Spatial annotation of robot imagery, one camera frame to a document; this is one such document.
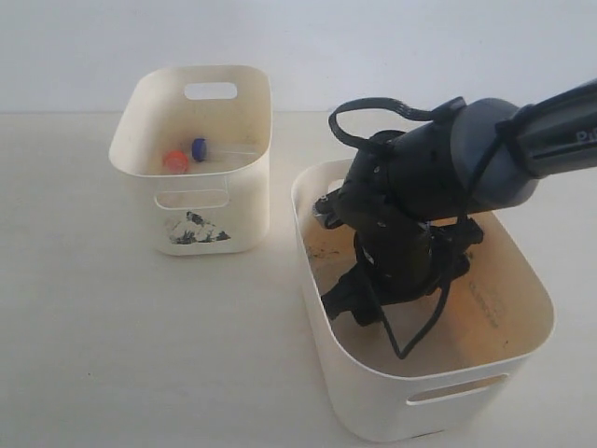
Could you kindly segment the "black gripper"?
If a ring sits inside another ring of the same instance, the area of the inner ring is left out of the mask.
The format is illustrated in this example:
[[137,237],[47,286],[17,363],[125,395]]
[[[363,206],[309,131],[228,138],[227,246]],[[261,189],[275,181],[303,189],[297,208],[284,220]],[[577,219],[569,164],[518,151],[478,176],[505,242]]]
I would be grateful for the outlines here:
[[330,320],[349,312],[360,327],[381,323],[383,303],[415,301],[437,289],[427,225],[398,212],[379,217],[363,209],[354,215],[352,227],[356,260],[365,274],[355,264],[321,297]]

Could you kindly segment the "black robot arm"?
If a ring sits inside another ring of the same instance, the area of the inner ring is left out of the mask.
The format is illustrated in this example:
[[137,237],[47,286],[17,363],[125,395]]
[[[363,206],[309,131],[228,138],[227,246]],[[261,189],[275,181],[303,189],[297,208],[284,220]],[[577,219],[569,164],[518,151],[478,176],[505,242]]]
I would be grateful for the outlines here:
[[328,229],[354,231],[355,266],[322,298],[329,318],[350,313],[366,326],[382,307],[415,301],[465,275],[466,250],[482,241],[478,213],[525,203],[547,176],[596,164],[596,85],[516,106],[462,98],[425,111],[382,97],[357,99],[339,113],[394,112],[414,130],[368,138],[328,125],[356,151],[339,189],[313,211]]

